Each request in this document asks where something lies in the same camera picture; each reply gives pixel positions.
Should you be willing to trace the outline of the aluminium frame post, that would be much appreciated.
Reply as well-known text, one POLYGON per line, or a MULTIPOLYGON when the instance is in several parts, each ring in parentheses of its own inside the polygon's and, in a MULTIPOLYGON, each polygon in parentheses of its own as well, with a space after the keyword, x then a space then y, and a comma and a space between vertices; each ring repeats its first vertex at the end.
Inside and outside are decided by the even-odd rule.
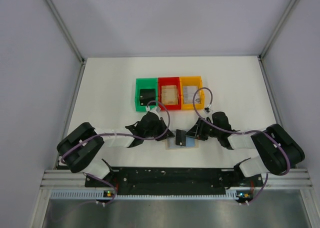
POLYGON ((53 19, 55 20, 58 28, 60 29, 65 41, 67 42, 69 48, 76 56, 77 60, 83 64, 85 62, 85 58, 81 54, 80 50, 78 49, 70 31, 68 30, 63 18, 61 17, 58 9, 56 8, 53 0, 44 0, 45 4, 47 5, 53 19))
POLYGON ((282 29, 286 25, 286 22, 288 21, 289 17, 292 15, 294 9, 296 8, 299 2, 300 0, 289 0, 289 3, 284 9, 279 21, 277 22, 270 37, 268 38, 266 44, 264 45, 261 53, 258 56, 260 61, 262 61, 270 51, 271 47, 273 46, 274 42, 276 41, 277 37, 281 33, 282 29))

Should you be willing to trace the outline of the yellow plastic bin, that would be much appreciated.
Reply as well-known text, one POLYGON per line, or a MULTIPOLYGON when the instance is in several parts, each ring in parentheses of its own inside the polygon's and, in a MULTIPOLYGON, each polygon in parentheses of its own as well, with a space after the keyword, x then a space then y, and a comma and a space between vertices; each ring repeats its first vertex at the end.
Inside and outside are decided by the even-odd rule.
POLYGON ((198 89, 203 87, 201 76, 182 76, 179 78, 181 89, 181 109, 197 110, 203 109, 205 104, 204 91, 198 89))

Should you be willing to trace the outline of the right aluminium frame post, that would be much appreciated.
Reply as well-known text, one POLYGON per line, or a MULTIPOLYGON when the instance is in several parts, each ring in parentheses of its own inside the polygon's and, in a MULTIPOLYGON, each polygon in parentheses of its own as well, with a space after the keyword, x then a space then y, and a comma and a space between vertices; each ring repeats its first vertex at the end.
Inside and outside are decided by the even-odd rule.
POLYGON ((264 45, 261 53, 258 56, 260 61, 262 61, 270 51, 271 47, 273 46, 274 42, 276 41, 277 37, 281 33, 282 29, 286 25, 286 22, 288 21, 289 17, 292 15, 294 9, 296 8, 299 2, 300 0, 289 0, 289 3, 284 9, 279 21, 277 22, 270 37, 268 38, 266 44, 264 45))

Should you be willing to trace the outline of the green plastic bin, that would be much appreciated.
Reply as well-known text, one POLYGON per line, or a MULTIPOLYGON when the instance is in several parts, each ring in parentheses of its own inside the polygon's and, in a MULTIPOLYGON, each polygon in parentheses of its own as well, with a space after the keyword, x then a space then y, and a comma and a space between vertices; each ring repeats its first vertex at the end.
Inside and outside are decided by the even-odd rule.
POLYGON ((158 78, 137 78, 135 80, 135 110, 145 112, 149 101, 158 99, 158 78))

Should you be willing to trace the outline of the left aluminium frame post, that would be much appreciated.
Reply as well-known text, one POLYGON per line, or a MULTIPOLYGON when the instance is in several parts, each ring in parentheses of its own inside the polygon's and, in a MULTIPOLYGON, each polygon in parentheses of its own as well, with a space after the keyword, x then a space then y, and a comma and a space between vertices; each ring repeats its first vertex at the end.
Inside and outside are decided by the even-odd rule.
POLYGON ((63 18, 61 17, 58 9, 56 8, 53 0, 44 0, 45 4, 47 5, 53 19, 55 20, 58 28, 60 29, 65 41, 67 42, 69 48, 76 56, 77 60, 83 64, 85 62, 85 58, 81 54, 80 50, 78 49, 70 31, 68 30, 63 18))

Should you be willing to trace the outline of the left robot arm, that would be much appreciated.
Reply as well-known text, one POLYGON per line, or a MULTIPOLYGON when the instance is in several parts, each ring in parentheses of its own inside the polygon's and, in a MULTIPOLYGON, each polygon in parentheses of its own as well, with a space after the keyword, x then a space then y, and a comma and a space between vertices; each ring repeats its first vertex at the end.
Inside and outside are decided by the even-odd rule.
POLYGON ((155 107, 147 111, 140 121, 120 129, 99 130, 84 122, 57 145, 57 151, 72 173, 104 179, 113 170, 103 157, 102 149, 133 148, 146 140, 162 141, 174 136, 155 107))

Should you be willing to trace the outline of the silver cards stack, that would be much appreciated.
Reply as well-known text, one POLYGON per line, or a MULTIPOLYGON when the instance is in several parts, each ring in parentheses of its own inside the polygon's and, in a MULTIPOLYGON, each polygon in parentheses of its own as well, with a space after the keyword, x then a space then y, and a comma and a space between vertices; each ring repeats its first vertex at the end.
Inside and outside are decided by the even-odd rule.
POLYGON ((193 103, 193 97, 194 98, 194 103, 195 104, 200 104, 201 103, 201 97, 200 94, 197 93, 198 86, 183 86, 182 91, 183 91, 183 103, 184 104, 192 104, 193 103))

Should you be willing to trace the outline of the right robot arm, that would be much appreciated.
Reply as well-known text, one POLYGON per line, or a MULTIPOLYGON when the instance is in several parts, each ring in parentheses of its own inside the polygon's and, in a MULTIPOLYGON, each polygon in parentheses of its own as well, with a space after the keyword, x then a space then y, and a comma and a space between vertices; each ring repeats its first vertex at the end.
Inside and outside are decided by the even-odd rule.
POLYGON ((256 157, 240 161, 231 174, 222 176, 221 181, 226 187, 263 173, 285 175, 305 159, 302 148, 279 124, 263 130, 236 131, 224 112, 209 112, 206 118, 198 118, 186 136, 202 141, 215 138, 228 150, 257 151, 256 157))

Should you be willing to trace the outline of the black cards stack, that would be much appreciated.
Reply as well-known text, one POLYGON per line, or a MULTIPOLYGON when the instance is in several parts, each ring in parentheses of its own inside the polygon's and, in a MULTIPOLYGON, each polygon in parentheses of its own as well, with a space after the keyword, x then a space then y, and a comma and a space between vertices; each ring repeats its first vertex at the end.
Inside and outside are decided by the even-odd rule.
POLYGON ((139 104, 141 106, 146 106, 149 101, 156 99, 155 89, 140 89, 139 90, 139 104))

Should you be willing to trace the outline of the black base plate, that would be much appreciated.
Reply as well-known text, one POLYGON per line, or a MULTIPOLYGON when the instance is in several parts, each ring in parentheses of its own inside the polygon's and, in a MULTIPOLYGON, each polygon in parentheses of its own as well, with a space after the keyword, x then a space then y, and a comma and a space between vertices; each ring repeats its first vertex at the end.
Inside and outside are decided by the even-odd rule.
POLYGON ((245 178, 221 168, 114 167, 105 178, 119 195, 216 195, 231 187, 261 187, 261 175, 245 178))

